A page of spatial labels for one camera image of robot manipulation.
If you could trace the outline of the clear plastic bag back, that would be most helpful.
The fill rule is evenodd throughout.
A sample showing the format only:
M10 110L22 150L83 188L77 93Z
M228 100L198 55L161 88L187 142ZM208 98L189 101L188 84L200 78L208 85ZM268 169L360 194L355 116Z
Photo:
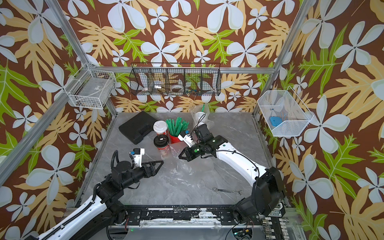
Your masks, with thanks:
M160 174L168 184L186 190L203 189L207 186L214 170L214 163L209 159L197 158L191 162L179 159L179 154L184 149L183 145L171 145L167 152L162 153L164 161Z

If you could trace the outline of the red cup black lid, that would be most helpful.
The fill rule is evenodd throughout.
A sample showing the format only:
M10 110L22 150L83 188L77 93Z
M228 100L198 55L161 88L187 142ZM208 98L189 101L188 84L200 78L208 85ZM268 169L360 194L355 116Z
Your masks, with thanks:
M167 135L157 135L154 138L154 145L159 150L162 159L166 159L171 154L169 138Z

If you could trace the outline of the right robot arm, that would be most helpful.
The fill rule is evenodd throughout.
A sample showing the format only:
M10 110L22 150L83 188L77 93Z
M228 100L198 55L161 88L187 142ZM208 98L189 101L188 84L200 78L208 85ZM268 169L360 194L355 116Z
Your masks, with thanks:
M208 136L194 141L191 135L179 135L187 147L179 159L188 162L204 155L215 157L236 170L252 187L251 195L232 207L234 219L243 223L259 215L268 216L284 199L283 179L275 167L264 167L239 152L222 136Z

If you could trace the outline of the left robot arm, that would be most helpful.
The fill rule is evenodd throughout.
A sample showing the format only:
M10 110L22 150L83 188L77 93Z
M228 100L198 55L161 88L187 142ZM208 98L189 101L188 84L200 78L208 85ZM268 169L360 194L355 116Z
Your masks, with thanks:
M94 186L93 195L84 204L45 233L26 239L88 240L114 223L123 223L127 208L119 199L124 195L124 189L131 189L131 185L141 179L154 177L163 164L164 161L151 161L133 169L129 161L117 163L106 179Z

